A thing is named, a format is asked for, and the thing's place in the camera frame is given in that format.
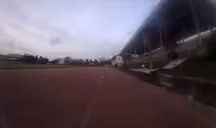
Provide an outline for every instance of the white structure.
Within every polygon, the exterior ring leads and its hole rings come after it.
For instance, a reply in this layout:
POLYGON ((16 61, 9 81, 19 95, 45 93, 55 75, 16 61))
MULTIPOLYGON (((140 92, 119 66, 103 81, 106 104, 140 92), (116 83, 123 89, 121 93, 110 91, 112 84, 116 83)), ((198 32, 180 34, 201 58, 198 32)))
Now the white structure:
POLYGON ((112 65, 121 67, 124 64, 123 58, 121 56, 115 56, 112 60, 112 65))

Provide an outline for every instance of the overcast sky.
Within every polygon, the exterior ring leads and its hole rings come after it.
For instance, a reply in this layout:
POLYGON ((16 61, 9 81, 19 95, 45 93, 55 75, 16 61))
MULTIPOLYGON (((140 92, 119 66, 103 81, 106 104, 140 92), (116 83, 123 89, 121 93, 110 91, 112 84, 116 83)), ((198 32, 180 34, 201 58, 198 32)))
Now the overcast sky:
POLYGON ((157 0, 0 0, 0 53, 110 57, 157 0))

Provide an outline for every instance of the red running track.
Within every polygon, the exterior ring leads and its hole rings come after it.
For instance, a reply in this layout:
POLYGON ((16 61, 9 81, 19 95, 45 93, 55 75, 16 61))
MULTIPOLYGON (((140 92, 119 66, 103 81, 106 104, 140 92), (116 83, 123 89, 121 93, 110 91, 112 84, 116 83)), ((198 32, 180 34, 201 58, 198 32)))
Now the red running track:
POLYGON ((0 71, 9 128, 206 128, 191 104, 112 68, 0 71))

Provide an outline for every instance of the cloud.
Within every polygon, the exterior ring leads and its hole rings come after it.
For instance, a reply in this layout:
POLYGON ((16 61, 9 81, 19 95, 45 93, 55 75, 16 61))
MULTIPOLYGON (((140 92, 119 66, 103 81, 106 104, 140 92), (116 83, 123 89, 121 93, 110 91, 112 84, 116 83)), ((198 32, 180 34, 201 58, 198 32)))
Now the cloud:
POLYGON ((115 55, 155 3, 0 0, 0 52, 83 58, 115 55))

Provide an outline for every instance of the distant treeline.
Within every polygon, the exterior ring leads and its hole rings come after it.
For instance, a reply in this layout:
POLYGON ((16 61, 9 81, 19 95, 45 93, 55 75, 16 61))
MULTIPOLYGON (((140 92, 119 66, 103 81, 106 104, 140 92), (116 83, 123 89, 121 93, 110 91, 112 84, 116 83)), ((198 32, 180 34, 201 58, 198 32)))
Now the distant treeline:
POLYGON ((48 64, 50 62, 48 58, 34 55, 23 55, 19 61, 30 64, 48 64))
POLYGON ((48 58, 34 55, 23 55, 18 61, 29 64, 71 64, 71 65, 108 65, 111 64, 110 59, 72 59, 70 57, 58 58, 49 61, 48 58))

